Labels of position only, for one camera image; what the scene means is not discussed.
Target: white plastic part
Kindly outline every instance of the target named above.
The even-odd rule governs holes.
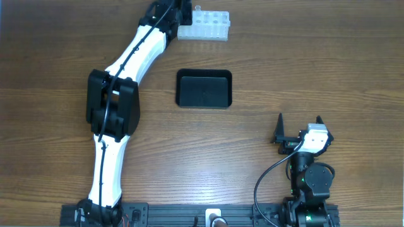
[[[304,151],[316,154],[326,145],[328,130],[324,124],[308,124],[307,131],[308,133],[304,136],[303,145],[298,152]]]
[[[121,189],[121,172],[124,160],[124,152],[126,144],[130,136],[124,136],[119,143],[110,136],[102,136],[102,140],[106,143],[107,149],[105,150],[104,166],[102,170],[102,206],[111,206],[118,202],[122,195]],[[95,166],[93,187],[91,188],[88,198],[94,204],[99,204],[100,192],[100,164],[102,158],[102,143],[98,143],[98,136],[94,135],[95,141]]]
[[[227,41],[230,26],[230,13],[226,11],[201,11],[196,6],[192,11],[192,25],[178,28],[178,40]]]
[[[110,75],[115,76],[121,64],[125,61],[126,57],[130,54],[133,47],[146,35],[151,28],[150,25],[139,26],[136,36],[124,53],[112,65],[105,70]],[[152,62],[159,56],[165,49],[166,36],[160,32],[158,28],[154,28],[151,34],[139,46],[137,50],[126,63],[124,70],[119,74],[119,78],[126,79],[132,78],[133,81],[140,83],[141,79],[147,72]]]

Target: transparent egg carton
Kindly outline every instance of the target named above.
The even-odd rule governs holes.
[[[227,41],[230,14],[226,11],[202,11],[196,6],[192,11],[192,25],[178,28],[178,40]]]

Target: wooden table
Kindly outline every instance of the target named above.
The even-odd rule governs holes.
[[[130,43],[149,0],[5,0],[0,39],[0,224],[57,225],[92,186],[87,77]],[[141,120],[126,149],[124,202],[252,204],[270,144],[321,115],[335,141],[331,203],[343,226],[401,226],[403,1],[197,1],[229,11],[228,42],[174,40],[140,84]],[[227,110],[179,108],[181,68],[228,69]],[[284,167],[260,202],[290,193]]]

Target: brown wooden surface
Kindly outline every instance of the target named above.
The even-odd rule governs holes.
[[[89,72],[130,43],[149,0],[5,0],[0,37],[0,224],[57,225],[61,204],[90,191]],[[174,40],[140,85],[141,120],[126,149],[124,202],[252,204],[270,144],[321,115],[335,142],[320,160],[336,178],[343,226],[401,226],[403,1],[197,1],[230,12],[228,42]],[[228,110],[175,102],[180,68],[228,69]],[[280,167],[259,188],[280,202]]]

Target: wood grain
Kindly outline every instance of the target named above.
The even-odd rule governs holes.
[[[0,33],[0,224],[57,225],[86,197],[94,144],[86,81],[136,33],[145,0],[5,0]],[[330,202],[342,226],[401,226],[404,165],[403,1],[194,1],[230,12],[228,42],[174,40],[140,85],[141,120],[126,149],[123,200],[252,204],[259,175],[288,135],[321,115],[335,137]],[[228,110],[179,108],[181,68],[228,69]],[[283,168],[259,201],[290,189]]]

